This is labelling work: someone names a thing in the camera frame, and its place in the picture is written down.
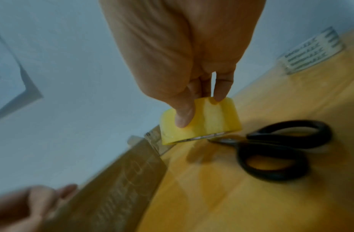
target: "person's left hand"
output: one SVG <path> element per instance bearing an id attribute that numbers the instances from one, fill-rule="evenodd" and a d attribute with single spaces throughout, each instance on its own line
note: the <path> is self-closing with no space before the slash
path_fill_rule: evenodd
<path id="1" fill-rule="evenodd" d="M 42 221 L 77 190 L 75 184 L 58 190 L 34 186 L 0 196 L 0 232 L 35 232 Z"/>

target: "finger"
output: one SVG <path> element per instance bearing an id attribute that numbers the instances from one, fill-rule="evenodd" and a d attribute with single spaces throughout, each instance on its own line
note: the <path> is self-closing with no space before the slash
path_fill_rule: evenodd
<path id="1" fill-rule="evenodd" d="M 183 92 L 163 100 L 176 110 L 175 124 L 177 127 L 186 127 L 195 115 L 195 102 L 188 87 Z"/>
<path id="2" fill-rule="evenodd" d="M 73 193 L 75 193 L 78 189 L 78 185 L 77 184 L 69 184 L 66 185 L 58 190 L 56 190 L 57 192 L 57 196 L 61 199 L 66 199 L 68 197 L 70 197 Z"/>
<path id="3" fill-rule="evenodd" d="M 36 232 L 42 223 L 40 216 L 28 217 L 19 222 L 0 228 L 0 232 Z"/>
<path id="4" fill-rule="evenodd" d="M 191 91 L 194 99 L 202 97 L 201 80 L 199 78 L 191 80 L 187 87 Z"/>
<path id="5" fill-rule="evenodd" d="M 30 188 L 6 193 L 0 196 L 0 216 L 20 208 L 26 209 Z"/>
<path id="6" fill-rule="evenodd" d="M 211 73 L 200 76 L 202 91 L 201 97 L 211 97 L 211 76 Z"/>
<path id="7" fill-rule="evenodd" d="M 46 186 L 33 187 L 29 193 L 28 206 L 31 216 L 45 216 L 55 205 L 57 192 Z"/>
<path id="8" fill-rule="evenodd" d="M 216 82 L 214 87 L 214 98 L 216 101 L 222 101 L 229 93 L 233 85 L 234 71 L 228 73 L 216 73 Z"/>

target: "black scissors handle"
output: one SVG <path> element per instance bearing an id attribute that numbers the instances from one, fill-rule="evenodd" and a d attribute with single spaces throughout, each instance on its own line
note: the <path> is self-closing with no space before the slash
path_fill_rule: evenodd
<path id="1" fill-rule="evenodd" d="M 292 127 L 310 127 L 317 131 L 307 136 L 289 136 L 272 134 L 275 131 Z M 248 141 L 229 138 L 216 138 L 211 142 L 234 146 L 237 160 L 249 174 L 264 180 L 286 181 L 300 178 L 309 171 L 309 162 L 304 152 L 297 148 L 321 146 L 332 138 L 331 128 L 320 121 L 294 120 L 280 122 L 259 129 L 246 136 Z M 291 166 L 278 170 L 260 170 L 248 165 L 247 160 L 256 155 L 278 159 L 293 160 Z"/>

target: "yellow wooden surface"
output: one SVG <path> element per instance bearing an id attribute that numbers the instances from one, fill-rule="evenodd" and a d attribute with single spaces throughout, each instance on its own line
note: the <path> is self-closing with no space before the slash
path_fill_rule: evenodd
<path id="1" fill-rule="evenodd" d="M 282 120 L 328 123 L 333 141 L 308 151 L 311 173 L 288 183 L 246 174 L 234 149 L 178 144 L 138 232 L 354 231 L 354 31 L 347 49 L 287 76 L 274 68 L 234 97 L 244 135 Z"/>

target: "clear adhesive tape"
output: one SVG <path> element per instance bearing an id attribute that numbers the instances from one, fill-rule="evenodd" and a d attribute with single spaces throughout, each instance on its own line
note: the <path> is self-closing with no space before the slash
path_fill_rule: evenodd
<path id="1" fill-rule="evenodd" d="M 163 145 L 214 137 L 242 129 L 231 98 L 225 98 L 221 102 L 215 101 L 213 97 L 198 98 L 195 106 L 195 116 L 185 128 L 175 125 L 175 109 L 162 114 L 160 131 Z"/>

